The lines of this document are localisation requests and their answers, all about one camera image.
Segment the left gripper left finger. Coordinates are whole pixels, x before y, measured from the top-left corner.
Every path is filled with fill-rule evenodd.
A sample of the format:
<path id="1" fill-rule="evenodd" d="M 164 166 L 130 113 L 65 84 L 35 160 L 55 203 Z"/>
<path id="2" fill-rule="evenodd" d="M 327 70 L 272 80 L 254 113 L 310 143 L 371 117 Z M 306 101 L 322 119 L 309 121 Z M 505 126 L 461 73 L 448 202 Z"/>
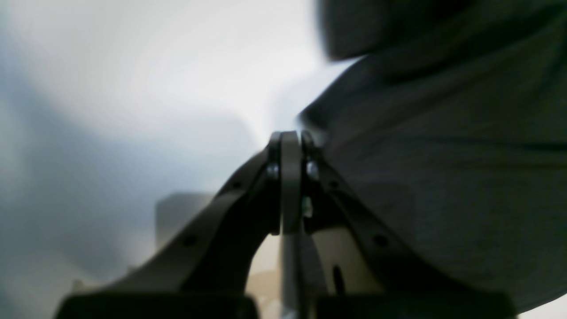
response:
<path id="1" fill-rule="evenodd" d="M 67 297 L 57 319 L 257 319 L 249 269 L 268 234 L 279 234 L 284 153 L 301 158 L 294 131 L 276 132 L 210 204 L 160 252 L 115 283 Z"/>

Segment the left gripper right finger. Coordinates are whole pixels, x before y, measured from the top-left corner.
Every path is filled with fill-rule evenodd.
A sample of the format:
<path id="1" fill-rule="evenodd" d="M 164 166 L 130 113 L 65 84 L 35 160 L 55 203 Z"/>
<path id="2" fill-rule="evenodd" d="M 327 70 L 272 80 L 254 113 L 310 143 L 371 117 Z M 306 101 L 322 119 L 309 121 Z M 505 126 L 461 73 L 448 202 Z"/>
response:
<path id="1" fill-rule="evenodd" d="M 474 289 L 425 262 L 355 196 L 301 133 L 304 193 L 329 293 L 317 319 L 515 319 L 510 297 Z"/>

